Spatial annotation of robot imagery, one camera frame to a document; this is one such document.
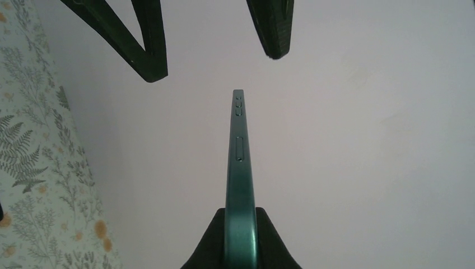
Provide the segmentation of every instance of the green smartphone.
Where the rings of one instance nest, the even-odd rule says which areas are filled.
[[[256,269],[257,222],[243,90],[232,92],[224,232],[226,268]]]

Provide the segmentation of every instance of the floral wallpaper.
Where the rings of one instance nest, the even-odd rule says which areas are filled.
[[[122,268],[31,0],[0,0],[0,268]]]

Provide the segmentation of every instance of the leaf pattern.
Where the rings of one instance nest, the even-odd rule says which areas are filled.
[[[122,268],[34,5],[0,14],[0,268]]]

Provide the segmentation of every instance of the wallpaper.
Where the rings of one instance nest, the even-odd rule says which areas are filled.
[[[0,268],[122,268],[30,0],[0,0]]]

